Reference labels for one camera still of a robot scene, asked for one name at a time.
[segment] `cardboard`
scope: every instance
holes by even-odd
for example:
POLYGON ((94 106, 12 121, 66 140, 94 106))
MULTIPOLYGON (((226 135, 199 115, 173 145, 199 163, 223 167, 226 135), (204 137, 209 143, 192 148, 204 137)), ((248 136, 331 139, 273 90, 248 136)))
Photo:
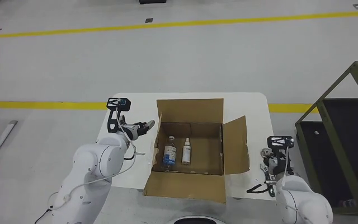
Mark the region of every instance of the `cardboard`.
POLYGON ((245 116, 222 124, 223 99, 158 100, 158 134, 144 195, 226 202, 225 174, 249 170, 245 116), (163 165, 164 147, 175 137, 176 163, 163 165), (191 164, 181 163, 186 137, 191 164))

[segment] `black cable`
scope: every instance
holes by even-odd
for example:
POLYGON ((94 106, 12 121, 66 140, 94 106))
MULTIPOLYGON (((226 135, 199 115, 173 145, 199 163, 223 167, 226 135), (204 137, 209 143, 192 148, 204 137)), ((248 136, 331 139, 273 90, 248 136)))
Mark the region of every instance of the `black cable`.
POLYGON ((132 159, 134 159, 134 154, 132 155, 132 157, 131 158, 123 158, 124 160, 132 160, 132 159))
POLYGON ((48 212, 50 212, 51 210, 48 208, 47 210, 46 210, 46 212, 40 217, 40 218, 38 218, 36 221, 35 221, 35 223, 34 224, 36 224, 40 219, 42 219, 45 215, 46 215, 46 213, 48 213, 48 212))
POLYGON ((257 184, 257 185, 254 186, 253 188, 248 189, 248 190, 246 191, 246 193, 249 193, 249 194, 261 194, 261 193, 264 193, 264 192, 269 191, 269 190, 270 190, 270 187, 267 186, 267 188, 266 188, 265 190, 259 190, 259 191, 254 192, 254 190, 256 190, 257 188, 263 186, 264 184, 266 184, 266 182, 263 182, 263 184, 257 184))

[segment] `plastic bottle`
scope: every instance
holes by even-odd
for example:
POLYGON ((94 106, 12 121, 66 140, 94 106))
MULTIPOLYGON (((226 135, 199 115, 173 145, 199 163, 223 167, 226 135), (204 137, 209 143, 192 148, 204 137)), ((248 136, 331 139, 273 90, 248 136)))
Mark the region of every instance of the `plastic bottle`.
POLYGON ((174 144, 174 136, 169 136, 168 142, 164 148, 163 164, 166 168, 175 164, 177 147, 174 144))
POLYGON ((183 158, 181 163, 185 165, 189 165, 190 157, 191 157, 191 146, 190 146, 189 138, 186 138, 183 146, 183 158))

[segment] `yellow floor line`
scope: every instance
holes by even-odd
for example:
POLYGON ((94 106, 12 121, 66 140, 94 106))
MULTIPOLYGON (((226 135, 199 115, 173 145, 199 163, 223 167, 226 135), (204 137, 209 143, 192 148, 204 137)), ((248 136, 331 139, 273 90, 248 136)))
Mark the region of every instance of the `yellow floor line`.
MULTIPOLYGON (((305 113, 311 104, 269 104, 271 113, 305 113)), ((5 109, 106 110, 105 102, 11 102, 0 101, 5 109)))
POLYGON ((70 30, 18 32, 18 33, 0 34, 0 38, 76 34, 82 32, 106 32, 106 31, 121 31, 121 30, 153 29, 153 28, 178 27, 178 26, 202 26, 202 25, 238 24, 238 23, 250 23, 250 22, 279 22, 279 21, 311 20, 311 19, 318 19, 318 18, 336 18, 336 17, 354 17, 354 16, 358 16, 358 12, 334 12, 334 13, 319 13, 319 14, 304 14, 304 15, 259 17, 259 18, 233 18, 227 20, 165 22, 162 24, 138 24, 138 25, 93 27, 93 28, 70 29, 70 30))

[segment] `white table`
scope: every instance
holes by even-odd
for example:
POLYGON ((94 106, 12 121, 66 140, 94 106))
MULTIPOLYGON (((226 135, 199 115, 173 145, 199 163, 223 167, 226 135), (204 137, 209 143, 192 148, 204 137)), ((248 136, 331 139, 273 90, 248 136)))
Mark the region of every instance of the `white table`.
MULTIPOLYGON (((265 176, 260 170, 262 157, 260 150, 267 148, 266 139, 272 136, 273 130, 271 125, 269 107, 267 106, 266 97, 261 93, 123 93, 116 94, 114 97, 125 97, 131 101, 129 112, 122 112, 127 123, 148 122, 155 120, 156 125, 146 135, 138 138, 134 144, 138 152, 145 152, 145 156, 138 156, 134 166, 127 172, 116 176, 112 180, 112 186, 122 188, 134 188, 143 190, 152 168, 153 146, 158 130, 158 99, 224 99, 224 123, 246 116, 247 122, 247 143, 250 157, 250 171, 244 174, 233 174, 225 176, 227 197, 234 198, 252 198, 274 200, 268 193, 263 194, 247 194, 246 190, 261 183, 265 180, 265 176)), ((109 110, 102 123, 98 139, 107 133, 107 120, 109 110)), ((133 150, 130 148, 126 153, 126 157, 131 157, 133 150)), ((126 169, 131 161, 125 161, 123 169, 126 169)))

